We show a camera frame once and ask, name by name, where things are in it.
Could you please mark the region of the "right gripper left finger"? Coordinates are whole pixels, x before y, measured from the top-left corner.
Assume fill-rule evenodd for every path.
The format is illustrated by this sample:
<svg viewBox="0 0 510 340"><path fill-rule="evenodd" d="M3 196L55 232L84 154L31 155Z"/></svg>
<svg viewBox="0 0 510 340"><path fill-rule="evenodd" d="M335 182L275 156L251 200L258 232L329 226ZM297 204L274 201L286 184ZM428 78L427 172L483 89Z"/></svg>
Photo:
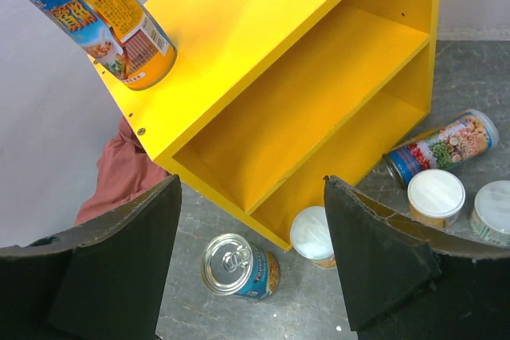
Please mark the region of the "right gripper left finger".
<svg viewBox="0 0 510 340"><path fill-rule="evenodd" d="M83 224L3 248L2 338L156 338L181 204L171 175Z"/></svg>

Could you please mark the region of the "tall mixed-vegetable label can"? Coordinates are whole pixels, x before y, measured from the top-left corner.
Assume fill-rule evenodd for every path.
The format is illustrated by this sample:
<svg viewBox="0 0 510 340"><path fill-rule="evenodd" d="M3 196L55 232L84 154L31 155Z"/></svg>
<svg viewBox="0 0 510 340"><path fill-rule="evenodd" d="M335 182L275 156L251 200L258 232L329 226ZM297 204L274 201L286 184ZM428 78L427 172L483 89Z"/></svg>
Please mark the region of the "tall mixed-vegetable label can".
<svg viewBox="0 0 510 340"><path fill-rule="evenodd" d="M493 121L467 109L442 126L419 135L383 155L392 178L405 189L424 170L451 170L492 149L499 142Z"/></svg>

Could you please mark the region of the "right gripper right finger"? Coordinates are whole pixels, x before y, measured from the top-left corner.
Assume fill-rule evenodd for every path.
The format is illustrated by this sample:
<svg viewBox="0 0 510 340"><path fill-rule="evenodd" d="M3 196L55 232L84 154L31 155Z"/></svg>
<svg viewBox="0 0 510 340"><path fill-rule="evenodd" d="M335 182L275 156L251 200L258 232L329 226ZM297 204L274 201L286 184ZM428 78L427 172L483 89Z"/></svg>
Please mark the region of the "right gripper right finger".
<svg viewBox="0 0 510 340"><path fill-rule="evenodd" d="M506 248L423 225L335 176L324 180L324 204L359 338L508 338Z"/></svg>

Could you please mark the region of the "tall orange drink can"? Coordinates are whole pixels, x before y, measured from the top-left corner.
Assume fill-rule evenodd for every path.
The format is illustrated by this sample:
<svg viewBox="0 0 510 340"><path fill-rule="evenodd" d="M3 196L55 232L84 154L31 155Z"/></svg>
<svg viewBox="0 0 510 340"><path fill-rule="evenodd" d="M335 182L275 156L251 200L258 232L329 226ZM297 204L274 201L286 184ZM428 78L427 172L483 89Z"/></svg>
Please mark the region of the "tall orange drink can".
<svg viewBox="0 0 510 340"><path fill-rule="evenodd" d="M177 50L138 0L29 0L125 86L149 88Z"/></svg>

